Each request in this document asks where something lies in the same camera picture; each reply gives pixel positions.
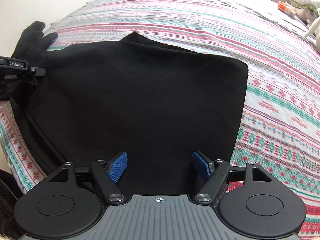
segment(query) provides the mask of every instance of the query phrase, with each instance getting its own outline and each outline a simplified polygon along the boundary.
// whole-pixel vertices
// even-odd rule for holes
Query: gloved hand
[[[41,53],[45,51],[58,37],[57,33],[43,34],[45,24],[36,21],[26,28],[17,43],[11,57],[28,60],[30,64],[40,60]]]

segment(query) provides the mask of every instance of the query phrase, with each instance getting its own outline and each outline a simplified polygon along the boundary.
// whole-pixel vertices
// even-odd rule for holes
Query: white plush toy
[[[305,37],[310,36],[311,34],[316,35],[316,45],[320,52],[320,8],[317,9],[319,17],[314,20],[314,22],[310,25],[309,30],[304,34]]]

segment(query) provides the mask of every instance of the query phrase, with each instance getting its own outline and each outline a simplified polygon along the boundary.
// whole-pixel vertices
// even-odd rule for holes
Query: mattress
[[[136,31],[247,63],[247,94],[231,164],[255,161],[294,191],[307,207],[300,236],[310,239],[320,235],[320,54],[314,37],[303,37],[306,30],[270,0],[95,0],[47,33],[59,34],[49,50],[119,40]],[[9,102],[0,103],[0,117],[2,146],[26,192],[45,174],[28,152]],[[232,182],[229,189],[240,185]]]

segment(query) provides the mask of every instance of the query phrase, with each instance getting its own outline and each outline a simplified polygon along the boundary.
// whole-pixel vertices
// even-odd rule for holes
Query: metal screw
[[[114,193],[114,194],[111,194],[108,198],[110,201],[119,202],[124,199],[124,196],[118,193]]]
[[[208,202],[212,199],[209,194],[198,194],[196,195],[196,200],[200,202]]]

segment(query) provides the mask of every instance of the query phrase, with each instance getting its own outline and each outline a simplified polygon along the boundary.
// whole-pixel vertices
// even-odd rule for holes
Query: gray gripper base
[[[134,195],[123,205],[109,206],[100,221],[68,240],[248,240],[225,226],[209,206],[186,195]],[[286,240],[299,240],[296,235]],[[23,236],[20,240],[32,240]]]

